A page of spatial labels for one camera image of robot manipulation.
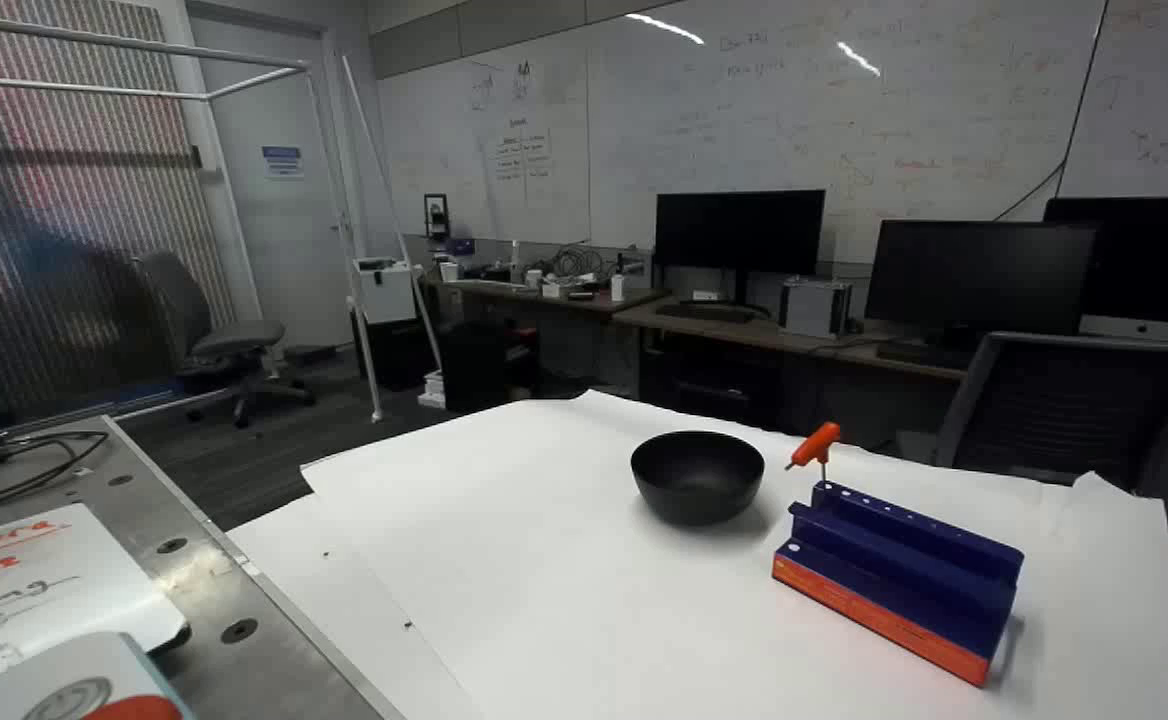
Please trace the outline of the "black rolling office chair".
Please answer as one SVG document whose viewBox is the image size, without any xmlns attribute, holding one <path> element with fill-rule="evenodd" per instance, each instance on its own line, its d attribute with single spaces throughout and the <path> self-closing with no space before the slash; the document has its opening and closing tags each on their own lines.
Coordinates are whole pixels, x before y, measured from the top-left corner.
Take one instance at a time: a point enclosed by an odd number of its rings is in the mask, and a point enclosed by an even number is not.
<svg viewBox="0 0 1168 720">
<path fill-rule="evenodd" d="M 175 380 L 187 393 L 230 388 L 238 427 L 256 419 L 260 398 L 315 398 L 315 393 L 278 358 L 285 339 L 282 322 L 214 318 L 209 290 L 175 250 L 138 250 L 132 270 L 162 310 Z"/>
</svg>

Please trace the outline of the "white metal frame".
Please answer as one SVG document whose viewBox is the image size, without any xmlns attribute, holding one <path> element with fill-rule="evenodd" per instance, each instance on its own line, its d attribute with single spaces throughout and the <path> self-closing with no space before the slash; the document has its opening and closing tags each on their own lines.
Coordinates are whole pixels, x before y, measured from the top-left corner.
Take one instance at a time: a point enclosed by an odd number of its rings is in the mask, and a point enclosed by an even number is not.
<svg viewBox="0 0 1168 720">
<path fill-rule="evenodd" d="M 214 61 L 182 0 L 0 0 L 0 427 L 182 388 L 138 250 L 268 318 Z"/>
</svg>

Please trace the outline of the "white paper table cover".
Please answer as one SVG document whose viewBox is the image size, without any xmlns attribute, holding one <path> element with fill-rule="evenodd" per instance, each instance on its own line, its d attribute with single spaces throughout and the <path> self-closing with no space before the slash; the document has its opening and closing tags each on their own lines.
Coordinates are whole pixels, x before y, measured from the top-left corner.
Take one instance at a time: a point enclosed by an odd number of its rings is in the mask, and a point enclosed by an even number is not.
<svg viewBox="0 0 1168 720">
<path fill-rule="evenodd" d="M 773 578 L 816 485 L 789 437 L 754 439 L 746 515 L 657 518 L 630 457 L 680 425 L 606 393 L 504 403 L 315 460 L 231 539 L 401 720 L 1168 720 L 1155 498 L 831 451 L 841 485 L 1024 551 L 971 688 Z"/>
</svg>

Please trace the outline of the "black keyboard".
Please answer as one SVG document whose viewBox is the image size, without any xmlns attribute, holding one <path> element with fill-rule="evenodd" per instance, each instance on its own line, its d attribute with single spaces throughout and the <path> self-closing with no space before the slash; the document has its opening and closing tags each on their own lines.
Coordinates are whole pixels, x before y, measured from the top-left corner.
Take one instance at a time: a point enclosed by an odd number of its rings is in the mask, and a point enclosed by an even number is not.
<svg viewBox="0 0 1168 720">
<path fill-rule="evenodd" d="M 748 322 L 748 318 L 763 318 L 769 310 L 755 302 L 678 301 L 678 302 L 660 302 L 657 317 Z"/>
</svg>

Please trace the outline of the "grey mesh office chair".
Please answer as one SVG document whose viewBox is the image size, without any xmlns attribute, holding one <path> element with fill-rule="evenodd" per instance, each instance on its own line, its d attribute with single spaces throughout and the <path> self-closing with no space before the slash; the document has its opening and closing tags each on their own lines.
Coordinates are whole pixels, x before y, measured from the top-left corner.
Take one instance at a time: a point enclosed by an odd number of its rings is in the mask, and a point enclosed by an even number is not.
<svg viewBox="0 0 1168 720">
<path fill-rule="evenodd" d="M 937 437 L 949 468 L 1155 494 L 1168 457 L 1168 345 L 987 332 Z"/>
</svg>

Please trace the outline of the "blue and orange tool holder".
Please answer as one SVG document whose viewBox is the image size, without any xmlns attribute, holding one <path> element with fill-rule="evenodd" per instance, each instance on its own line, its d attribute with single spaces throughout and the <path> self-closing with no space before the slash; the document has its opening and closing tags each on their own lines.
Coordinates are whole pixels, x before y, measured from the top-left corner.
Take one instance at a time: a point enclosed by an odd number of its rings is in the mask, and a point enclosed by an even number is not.
<svg viewBox="0 0 1168 720">
<path fill-rule="evenodd" d="M 1014 621 L 1024 551 L 820 480 L 792 504 L 773 577 L 890 645 L 986 688 Z"/>
</svg>

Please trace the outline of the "middle black monitor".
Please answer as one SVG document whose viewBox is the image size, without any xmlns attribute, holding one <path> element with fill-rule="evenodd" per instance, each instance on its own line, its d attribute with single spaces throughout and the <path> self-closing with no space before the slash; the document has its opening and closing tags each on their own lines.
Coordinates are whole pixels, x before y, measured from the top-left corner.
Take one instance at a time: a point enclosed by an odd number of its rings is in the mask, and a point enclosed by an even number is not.
<svg viewBox="0 0 1168 720">
<path fill-rule="evenodd" d="M 869 317 L 937 339 L 1073 332 L 1091 244 L 1085 225 L 883 220 Z"/>
</svg>

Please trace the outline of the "wooden desk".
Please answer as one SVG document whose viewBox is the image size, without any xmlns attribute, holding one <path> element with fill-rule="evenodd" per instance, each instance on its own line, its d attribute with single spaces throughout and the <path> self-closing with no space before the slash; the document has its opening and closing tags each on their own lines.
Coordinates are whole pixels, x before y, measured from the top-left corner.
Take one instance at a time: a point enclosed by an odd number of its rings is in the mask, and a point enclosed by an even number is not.
<svg viewBox="0 0 1168 720">
<path fill-rule="evenodd" d="M 742 345 L 742 348 L 755 348 L 755 351 L 814 356 L 814 358 L 878 367 L 878 371 L 906 371 L 906 376 L 949 380 L 949 383 L 965 380 L 962 367 L 882 356 L 872 334 L 820 339 L 820 334 L 785 332 L 775 318 L 731 322 L 731 318 L 664 317 L 664 295 L 657 295 L 657 290 L 630 290 L 620 302 L 611 302 L 607 295 L 601 295 L 601 301 L 547 301 L 540 286 L 494 285 L 494 280 L 456 280 L 456 290 L 479 295 L 479 301 L 540 302 L 554 310 L 586 310 L 591 318 L 607 318 L 607 322 L 625 322 L 625 326 L 639 326 L 639 332 L 721 339 L 721 345 Z"/>
</svg>

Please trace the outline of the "white paper with red writing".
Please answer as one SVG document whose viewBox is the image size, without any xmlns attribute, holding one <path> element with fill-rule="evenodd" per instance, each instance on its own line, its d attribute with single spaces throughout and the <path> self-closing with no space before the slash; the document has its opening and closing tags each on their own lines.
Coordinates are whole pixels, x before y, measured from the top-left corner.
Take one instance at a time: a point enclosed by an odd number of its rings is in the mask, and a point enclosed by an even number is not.
<svg viewBox="0 0 1168 720">
<path fill-rule="evenodd" d="M 163 646 L 183 612 L 84 504 L 0 524 L 0 672 L 92 631 Z"/>
</svg>

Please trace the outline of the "left black monitor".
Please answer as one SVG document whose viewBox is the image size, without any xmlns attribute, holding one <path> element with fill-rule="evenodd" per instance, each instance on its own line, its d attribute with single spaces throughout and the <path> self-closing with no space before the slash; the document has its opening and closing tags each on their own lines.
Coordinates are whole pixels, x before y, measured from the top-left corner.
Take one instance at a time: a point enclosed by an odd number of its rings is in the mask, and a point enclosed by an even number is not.
<svg viewBox="0 0 1168 720">
<path fill-rule="evenodd" d="M 820 260 L 823 193 L 672 193 L 657 199 L 657 260 L 678 267 L 792 270 Z"/>
</svg>

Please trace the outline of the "white door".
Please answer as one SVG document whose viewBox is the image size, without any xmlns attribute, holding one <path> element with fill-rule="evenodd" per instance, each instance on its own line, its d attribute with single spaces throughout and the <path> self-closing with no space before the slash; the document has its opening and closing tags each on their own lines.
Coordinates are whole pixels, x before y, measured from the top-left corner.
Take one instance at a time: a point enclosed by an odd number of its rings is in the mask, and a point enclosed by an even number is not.
<svg viewBox="0 0 1168 720">
<path fill-rule="evenodd" d="M 192 31 L 206 46 L 225 46 L 206 79 L 214 89 L 231 83 L 214 114 L 260 310 L 285 326 L 289 345 L 343 345 L 349 270 L 315 92 L 319 42 L 230 21 L 192 21 Z"/>
</svg>

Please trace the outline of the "black monitor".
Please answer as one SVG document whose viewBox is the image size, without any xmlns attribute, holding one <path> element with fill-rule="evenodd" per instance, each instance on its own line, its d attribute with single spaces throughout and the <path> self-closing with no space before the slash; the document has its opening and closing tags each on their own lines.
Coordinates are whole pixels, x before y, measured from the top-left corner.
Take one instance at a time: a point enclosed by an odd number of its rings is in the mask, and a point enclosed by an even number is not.
<svg viewBox="0 0 1168 720">
<path fill-rule="evenodd" d="M 792 270 L 820 260 L 823 193 L 672 193 L 657 199 L 657 260 L 678 267 Z"/>
<path fill-rule="evenodd" d="M 1168 332 L 1168 195 L 1058 195 L 1045 220 L 1095 230 L 1081 309 L 1090 332 Z"/>
<path fill-rule="evenodd" d="M 883 220 L 869 317 L 937 339 L 1073 332 L 1091 244 L 1085 225 Z"/>
</svg>

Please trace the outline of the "right black monitor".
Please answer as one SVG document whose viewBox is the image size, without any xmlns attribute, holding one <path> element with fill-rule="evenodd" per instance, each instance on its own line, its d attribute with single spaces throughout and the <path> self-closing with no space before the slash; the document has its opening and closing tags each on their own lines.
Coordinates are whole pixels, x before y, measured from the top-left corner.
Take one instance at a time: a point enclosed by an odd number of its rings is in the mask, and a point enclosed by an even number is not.
<svg viewBox="0 0 1168 720">
<path fill-rule="evenodd" d="M 1168 195 L 1058 195 L 1045 220 L 1095 230 L 1081 309 L 1090 332 L 1168 332 Z"/>
</svg>

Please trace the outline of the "black bowl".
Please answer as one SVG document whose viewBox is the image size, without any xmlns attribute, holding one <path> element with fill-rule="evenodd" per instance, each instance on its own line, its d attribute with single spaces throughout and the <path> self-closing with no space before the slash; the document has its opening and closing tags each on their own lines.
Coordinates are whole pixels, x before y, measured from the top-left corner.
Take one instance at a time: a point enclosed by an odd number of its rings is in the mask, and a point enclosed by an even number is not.
<svg viewBox="0 0 1168 720">
<path fill-rule="evenodd" d="M 716 524 L 754 507 L 763 457 L 725 432 L 660 432 L 630 457 L 630 468 L 660 518 Z"/>
</svg>

